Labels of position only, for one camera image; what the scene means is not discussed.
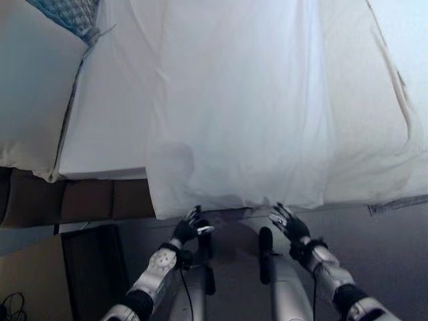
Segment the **white bedsheet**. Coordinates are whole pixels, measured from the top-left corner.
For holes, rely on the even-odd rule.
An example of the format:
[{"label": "white bedsheet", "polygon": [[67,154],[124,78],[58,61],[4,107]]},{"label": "white bedsheet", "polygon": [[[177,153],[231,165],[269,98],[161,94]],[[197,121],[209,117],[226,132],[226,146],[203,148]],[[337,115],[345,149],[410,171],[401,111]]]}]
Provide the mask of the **white bedsheet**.
[{"label": "white bedsheet", "polygon": [[317,3],[169,3],[146,154],[158,218],[322,204],[335,139]]},{"label": "white bedsheet", "polygon": [[60,158],[70,179],[145,178],[144,137],[162,31],[162,0],[102,0],[103,35],[84,65]]},{"label": "white bedsheet", "polygon": [[402,194],[428,193],[428,1],[369,2],[423,126],[423,152]]},{"label": "white bedsheet", "polygon": [[406,190],[421,166],[421,121],[370,7],[365,0],[320,3],[338,133],[338,158],[325,202],[381,203],[424,193],[425,177],[419,177],[413,192]]}]

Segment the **white pillow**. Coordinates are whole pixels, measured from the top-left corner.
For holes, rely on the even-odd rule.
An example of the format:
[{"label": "white pillow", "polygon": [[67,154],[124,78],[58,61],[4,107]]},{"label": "white pillow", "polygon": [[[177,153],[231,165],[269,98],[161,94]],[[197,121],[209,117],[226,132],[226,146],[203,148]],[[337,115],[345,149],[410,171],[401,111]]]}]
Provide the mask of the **white pillow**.
[{"label": "white pillow", "polygon": [[86,49],[26,1],[0,1],[1,167],[57,178],[64,114]]},{"label": "white pillow", "polygon": [[170,1],[155,95],[158,218],[323,203],[335,139],[317,1]]}]

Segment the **pillow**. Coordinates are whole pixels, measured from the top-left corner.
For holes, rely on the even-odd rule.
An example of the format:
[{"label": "pillow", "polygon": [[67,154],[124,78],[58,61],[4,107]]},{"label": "pillow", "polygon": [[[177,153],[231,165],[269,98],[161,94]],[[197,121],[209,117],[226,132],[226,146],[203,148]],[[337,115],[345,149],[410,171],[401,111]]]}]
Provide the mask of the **pillow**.
[{"label": "pillow", "polygon": [[26,1],[0,1],[0,166],[58,177],[64,114],[87,48]]}]

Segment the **sofa cushion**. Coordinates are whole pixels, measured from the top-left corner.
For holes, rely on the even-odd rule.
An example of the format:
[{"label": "sofa cushion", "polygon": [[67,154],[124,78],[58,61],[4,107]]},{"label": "sofa cushion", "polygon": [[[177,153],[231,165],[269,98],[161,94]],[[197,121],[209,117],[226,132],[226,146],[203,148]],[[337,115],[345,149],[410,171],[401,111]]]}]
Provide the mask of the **sofa cushion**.
[{"label": "sofa cushion", "polygon": [[62,200],[61,222],[109,219],[112,192],[112,181],[68,181]]},{"label": "sofa cushion", "polygon": [[146,179],[115,181],[113,219],[154,217],[154,210]]},{"label": "sofa cushion", "polygon": [[65,184],[65,181],[47,183],[30,171],[14,169],[2,226],[29,227],[58,223]]},{"label": "sofa cushion", "polygon": [[0,1],[0,166],[58,177],[64,114],[87,48],[25,0]]},{"label": "sofa cushion", "polygon": [[12,169],[0,167],[0,225],[6,214]]}]

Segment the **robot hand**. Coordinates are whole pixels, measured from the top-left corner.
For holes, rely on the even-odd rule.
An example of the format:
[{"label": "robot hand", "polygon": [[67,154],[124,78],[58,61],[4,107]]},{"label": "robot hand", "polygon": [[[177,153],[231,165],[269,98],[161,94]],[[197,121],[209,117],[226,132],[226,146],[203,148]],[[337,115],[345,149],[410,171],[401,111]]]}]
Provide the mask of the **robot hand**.
[{"label": "robot hand", "polygon": [[190,210],[175,227],[170,243],[178,248],[182,248],[187,241],[211,233],[214,230],[214,226],[206,225],[207,222],[199,217],[200,213],[200,206],[196,206]]},{"label": "robot hand", "polygon": [[292,242],[293,245],[310,241],[309,229],[289,208],[281,203],[274,206],[275,213],[269,215],[272,223]]}]

